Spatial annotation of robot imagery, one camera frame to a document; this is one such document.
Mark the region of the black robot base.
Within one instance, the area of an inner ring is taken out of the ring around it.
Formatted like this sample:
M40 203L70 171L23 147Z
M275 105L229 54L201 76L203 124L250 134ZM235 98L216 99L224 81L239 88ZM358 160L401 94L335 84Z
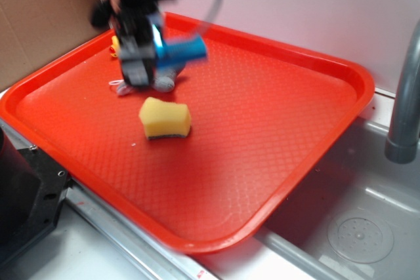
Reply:
M2 268L55 229L68 181L42 149L17 149L1 131Z

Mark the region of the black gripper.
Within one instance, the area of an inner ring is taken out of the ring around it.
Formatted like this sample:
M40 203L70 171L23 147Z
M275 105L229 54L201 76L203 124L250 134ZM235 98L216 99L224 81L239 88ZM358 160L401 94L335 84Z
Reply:
M156 69L163 71L163 22L157 2L148 1L135 6L124 3L116 12L111 1L105 0L93 7L90 23L96 29L113 24L126 84L136 88L149 86L154 78L155 55Z

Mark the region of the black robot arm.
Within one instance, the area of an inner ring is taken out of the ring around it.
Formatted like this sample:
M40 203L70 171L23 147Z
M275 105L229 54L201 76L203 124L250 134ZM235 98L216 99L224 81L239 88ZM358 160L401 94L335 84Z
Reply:
M185 68L184 63L158 67L154 39L162 36L163 15L160 0L103 0L91 13L91 25L103 29L114 27L119 43L117 57L121 65L122 82L117 94L124 96L135 89L152 87L158 92L171 92Z

